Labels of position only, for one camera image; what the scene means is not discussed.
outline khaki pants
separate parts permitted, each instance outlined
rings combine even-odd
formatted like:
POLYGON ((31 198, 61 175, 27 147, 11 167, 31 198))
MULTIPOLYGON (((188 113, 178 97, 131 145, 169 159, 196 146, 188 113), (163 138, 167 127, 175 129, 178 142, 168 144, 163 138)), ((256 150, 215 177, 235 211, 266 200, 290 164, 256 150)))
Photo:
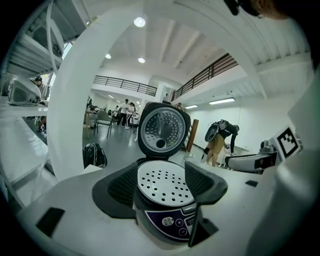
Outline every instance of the khaki pants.
POLYGON ((212 141, 208 143, 207 148, 213 150, 213 153, 219 154, 225 145, 224 138, 218 133, 212 141))

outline ceiling light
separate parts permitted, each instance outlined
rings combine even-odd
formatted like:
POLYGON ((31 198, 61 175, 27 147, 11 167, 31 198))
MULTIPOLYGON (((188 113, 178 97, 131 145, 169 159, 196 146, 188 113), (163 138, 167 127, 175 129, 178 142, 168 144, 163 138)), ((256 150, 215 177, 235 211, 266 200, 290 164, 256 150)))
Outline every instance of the ceiling light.
POLYGON ((141 17, 138 17, 136 18, 134 21, 133 21, 134 25, 136 25, 138 28, 142 28, 146 25, 146 21, 141 18, 141 17))
POLYGON ((226 103, 226 102, 234 102, 234 101, 235 101, 235 98, 226 98, 226 99, 211 101, 211 102, 209 102, 209 104, 210 105, 215 105, 215 104, 226 103))
POLYGON ((193 109, 193 108, 197 108, 198 105, 192 105, 192 106, 186 106, 185 109, 193 109))

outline black bag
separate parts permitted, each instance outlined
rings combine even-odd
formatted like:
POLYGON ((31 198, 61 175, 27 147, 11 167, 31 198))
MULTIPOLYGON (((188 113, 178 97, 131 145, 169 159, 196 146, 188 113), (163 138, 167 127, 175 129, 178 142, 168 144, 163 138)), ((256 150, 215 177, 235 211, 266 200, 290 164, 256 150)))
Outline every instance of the black bag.
POLYGON ((87 168, 88 165, 105 168, 108 164, 104 150, 98 143, 89 143, 82 149, 83 165, 87 168))
POLYGON ((208 155, 209 151, 210 151, 210 148, 206 147, 206 148, 203 150, 203 153, 205 153, 206 155, 208 155))

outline ceiling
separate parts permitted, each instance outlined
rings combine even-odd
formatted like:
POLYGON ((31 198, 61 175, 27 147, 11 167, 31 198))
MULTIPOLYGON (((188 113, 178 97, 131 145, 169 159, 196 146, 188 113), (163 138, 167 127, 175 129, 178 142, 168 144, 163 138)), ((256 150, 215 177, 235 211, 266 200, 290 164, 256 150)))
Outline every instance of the ceiling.
POLYGON ((226 53, 205 35, 179 22, 155 16, 143 18, 144 27, 132 23, 114 43, 109 51, 112 58, 144 58, 145 65, 148 61, 163 63, 192 78, 226 53))
POLYGON ((132 97, 129 95, 123 95, 115 92, 108 92, 108 91, 102 91, 102 90, 96 90, 96 89, 92 89, 91 91, 94 92, 95 94, 99 94, 100 96, 105 97, 108 100, 120 101, 120 103, 118 102, 119 106, 120 104, 124 103, 126 99, 129 100, 129 103, 133 102, 136 107, 138 106, 137 102, 139 103, 142 102, 140 98, 132 97))
MULTIPOLYGON (((85 2, 93 17, 102 15, 112 5, 112 1, 108 1, 109 5, 101 0, 85 0, 85 2)), ((233 16, 223 1, 174 0, 172 2, 171 16, 177 21, 155 15, 158 11, 156 7, 149 9, 148 15, 142 16, 146 21, 144 27, 136 27, 132 21, 132 25, 117 39, 109 52, 112 59, 135 59, 138 62, 138 58, 142 57, 146 61, 144 65, 148 64, 148 60, 150 63, 158 62, 172 70, 183 71, 186 80, 189 80, 224 55, 226 51, 217 45, 223 46, 250 78, 239 80, 232 88, 226 86, 224 91, 212 89, 206 95, 195 96, 195 101, 212 101, 213 96, 226 95, 235 98, 267 99, 277 94, 302 92, 310 83, 313 74, 311 62, 299 60, 300 56, 310 52, 310 47, 303 31, 293 20, 259 19, 244 12, 233 16), (201 31, 205 23, 200 17, 198 20, 192 19, 191 12, 188 16, 190 19, 184 20, 185 24, 179 22, 183 20, 182 17, 186 15, 187 10, 184 9, 183 13, 178 13, 178 10, 182 10, 181 6, 186 5, 190 9, 193 8, 193 11, 210 17, 213 36, 207 37, 197 31, 197 29, 201 31), (265 64, 277 65, 279 60, 288 57, 297 58, 292 61, 288 59, 276 69, 254 71, 254 75, 248 72, 265 64)))

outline inner lid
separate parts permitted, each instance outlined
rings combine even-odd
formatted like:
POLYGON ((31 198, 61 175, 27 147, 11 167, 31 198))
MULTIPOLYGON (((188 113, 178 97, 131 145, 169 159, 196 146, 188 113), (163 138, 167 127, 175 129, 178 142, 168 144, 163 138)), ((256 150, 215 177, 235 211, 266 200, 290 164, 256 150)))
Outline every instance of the inner lid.
POLYGON ((183 140, 186 123, 176 109, 159 107, 151 111, 140 127, 141 140, 151 151, 166 153, 183 140))
POLYGON ((154 203, 169 207, 183 207, 194 198, 186 184, 185 169, 172 162, 156 160, 138 168, 138 188, 154 203))

